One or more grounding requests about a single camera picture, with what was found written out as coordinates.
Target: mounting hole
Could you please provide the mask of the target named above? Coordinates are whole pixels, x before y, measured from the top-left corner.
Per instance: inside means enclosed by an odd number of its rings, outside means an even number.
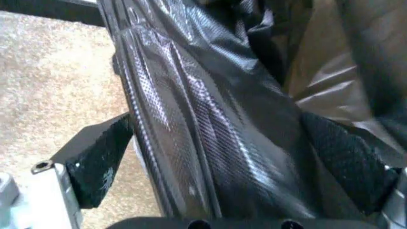
[[[203,220],[195,220],[189,224],[188,229],[211,229],[211,225]]]
[[[284,221],[283,224],[281,224],[281,229],[304,229],[301,224],[294,222],[292,220],[287,220]]]
[[[41,168],[47,167],[48,165],[49,165],[48,162],[41,162],[41,163],[38,163],[35,167],[36,167],[37,169],[41,169]]]

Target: black plastic part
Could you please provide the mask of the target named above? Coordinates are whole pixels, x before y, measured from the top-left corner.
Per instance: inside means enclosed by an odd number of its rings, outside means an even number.
[[[0,10],[103,26],[97,5],[80,0],[1,0]]]
[[[83,128],[52,158],[64,164],[81,208],[98,207],[133,135],[128,113]]]
[[[125,219],[108,229],[377,229],[376,226],[352,220],[192,220],[171,218]]]
[[[359,210],[368,215],[381,209],[398,174],[385,168],[387,164],[375,150],[384,148],[387,161],[403,163],[405,157],[383,143],[372,144],[373,136],[367,131],[365,137],[354,135],[346,127],[312,113],[303,113],[302,122],[324,165]]]

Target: silver metal part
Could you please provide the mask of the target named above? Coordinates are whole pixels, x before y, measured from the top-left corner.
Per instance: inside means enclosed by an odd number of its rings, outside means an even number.
[[[0,208],[9,207],[19,195],[19,189],[13,177],[7,173],[0,173]]]
[[[31,185],[21,193],[0,173],[0,229],[79,229],[81,209],[65,167],[42,161],[31,171]]]
[[[396,188],[389,196],[377,225],[381,229],[405,229],[406,228],[406,195],[407,193],[407,168],[400,174]]]
[[[79,229],[78,203],[63,165],[35,173],[29,192],[33,229]]]
[[[31,168],[31,173],[32,174],[37,174],[39,172],[45,171],[47,169],[50,169],[54,167],[54,162],[51,160],[45,160],[45,161],[40,161],[36,163],[32,168]]]

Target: beige carpet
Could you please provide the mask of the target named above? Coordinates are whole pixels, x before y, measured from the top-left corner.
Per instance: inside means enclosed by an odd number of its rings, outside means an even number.
[[[83,127],[128,110],[113,52],[104,28],[0,11],[0,171],[23,187]],[[159,215],[132,146],[101,206],[83,214],[85,229]]]

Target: black plastic sheet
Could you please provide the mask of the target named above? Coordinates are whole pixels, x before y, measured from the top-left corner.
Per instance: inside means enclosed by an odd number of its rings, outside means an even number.
[[[100,9],[165,215],[323,214],[300,112],[235,9],[193,0],[102,0]]]
[[[366,1],[340,2],[336,15],[333,1],[315,2],[302,40],[310,6],[299,0],[99,2],[164,215],[361,218],[356,207],[383,204],[406,164],[402,93],[390,87],[405,52],[361,61],[353,20],[375,18],[357,19]],[[383,58],[396,72],[370,85],[382,65],[368,66]]]

